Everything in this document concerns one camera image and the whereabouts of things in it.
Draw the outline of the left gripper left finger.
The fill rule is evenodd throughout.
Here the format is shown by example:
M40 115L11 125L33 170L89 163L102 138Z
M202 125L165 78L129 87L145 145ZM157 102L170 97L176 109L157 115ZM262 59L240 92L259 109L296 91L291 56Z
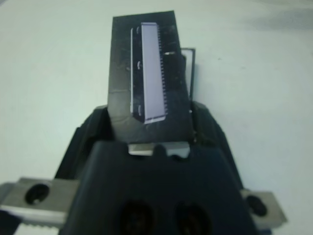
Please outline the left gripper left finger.
M98 106L81 126L76 128L55 178L66 180L80 178L94 143L113 140L114 134L107 106Z

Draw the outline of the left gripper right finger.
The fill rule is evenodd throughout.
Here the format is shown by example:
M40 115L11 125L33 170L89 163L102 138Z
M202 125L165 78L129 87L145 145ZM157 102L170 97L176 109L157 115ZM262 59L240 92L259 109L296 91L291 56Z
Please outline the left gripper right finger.
M243 183L224 131L205 105L192 101L191 111L196 143L220 149L231 169L238 188L242 189Z

